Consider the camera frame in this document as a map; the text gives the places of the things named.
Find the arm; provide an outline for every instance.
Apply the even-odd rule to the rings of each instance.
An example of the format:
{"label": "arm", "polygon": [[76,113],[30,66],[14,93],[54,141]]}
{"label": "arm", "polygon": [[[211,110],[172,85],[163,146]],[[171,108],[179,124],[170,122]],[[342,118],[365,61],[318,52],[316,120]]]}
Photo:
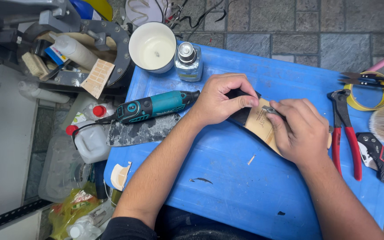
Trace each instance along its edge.
{"label": "arm", "polygon": [[281,154],[299,168],[311,193],[325,240],[384,239],[384,234],[334,167],[327,152],[328,121],[307,100],[271,101],[287,118],[291,131],[275,114],[274,126]]}
{"label": "arm", "polygon": [[[229,100],[224,94],[236,88],[250,96]],[[137,218],[153,229],[158,212],[200,130],[206,125],[221,123],[243,107],[257,105],[257,95],[244,74],[211,76],[194,106],[134,173],[113,217]]]}

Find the gray metal machine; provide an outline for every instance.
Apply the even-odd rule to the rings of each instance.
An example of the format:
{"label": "gray metal machine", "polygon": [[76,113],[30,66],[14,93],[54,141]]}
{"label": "gray metal machine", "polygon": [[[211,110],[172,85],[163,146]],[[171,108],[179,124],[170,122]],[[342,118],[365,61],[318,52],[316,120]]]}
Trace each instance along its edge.
{"label": "gray metal machine", "polygon": [[[24,33],[18,24],[34,22]],[[124,26],[103,20],[84,20],[69,0],[0,0],[0,64],[30,75],[21,56],[29,52],[38,36],[48,31],[80,32],[94,39],[99,51],[109,50],[106,37],[116,43],[115,68],[106,88],[128,87],[134,64],[128,54],[129,33]],[[78,87],[88,74],[59,71],[46,84]]]}

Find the red bottle cap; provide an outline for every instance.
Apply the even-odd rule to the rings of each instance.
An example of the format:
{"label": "red bottle cap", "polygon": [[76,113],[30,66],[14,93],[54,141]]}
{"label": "red bottle cap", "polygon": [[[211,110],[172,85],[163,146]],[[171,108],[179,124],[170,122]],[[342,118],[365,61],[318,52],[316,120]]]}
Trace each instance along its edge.
{"label": "red bottle cap", "polygon": [[69,135],[69,136],[72,136],[73,134],[73,131],[77,130],[78,129],[78,126],[77,125],[69,125],[66,127],[66,133]]}
{"label": "red bottle cap", "polygon": [[97,105],[93,108],[93,114],[96,115],[96,117],[103,117],[105,113],[106,108],[104,106]]}

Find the red pliers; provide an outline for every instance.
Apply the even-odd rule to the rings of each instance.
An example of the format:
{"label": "red pliers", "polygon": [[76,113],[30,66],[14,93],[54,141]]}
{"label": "red pliers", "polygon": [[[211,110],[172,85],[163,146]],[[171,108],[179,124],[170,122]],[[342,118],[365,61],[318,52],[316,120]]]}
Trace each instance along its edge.
{"label": "red pliers", "polygon": [[349,89],[340,89],[332,93],[327,94],[328,98],[333,101],[334,110],[334,131],[332,141],[332,157],[334,166],[336,166],[340,175],[342,170],[340,168],[340,136],[342,123],[345,126],[345,133],[349,141],[349,145],[352,151],[354,177],[357,181],[362,179],[361,168],[361,153],[359,151],[358,140],[355,136],[351,121],[349,119],[348,104],[346,98],[351,94]]}

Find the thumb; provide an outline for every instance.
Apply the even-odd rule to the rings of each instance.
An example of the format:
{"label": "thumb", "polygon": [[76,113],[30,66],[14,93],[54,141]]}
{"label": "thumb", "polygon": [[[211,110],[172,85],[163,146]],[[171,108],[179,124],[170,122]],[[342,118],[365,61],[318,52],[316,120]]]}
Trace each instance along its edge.
{"label": "thumb", "polygon": [[280,116],[277,116],[273,113],[267,113],[266,117],[272,123],[272,129],[274,130],[275,135],[275,143],[278,148],[282,149],[285,148],[285,146],[290,145],[287,127],[285,126],[284,120],[282,120]]}
{"label": "thumb", "polygon": [[259,100],[253,96],[244,95],[227,100],[226,105],[226,109],[230,112],[230,114],[233,114],[234,112],[237,112],[245,107],[252,108],[258,106]]}

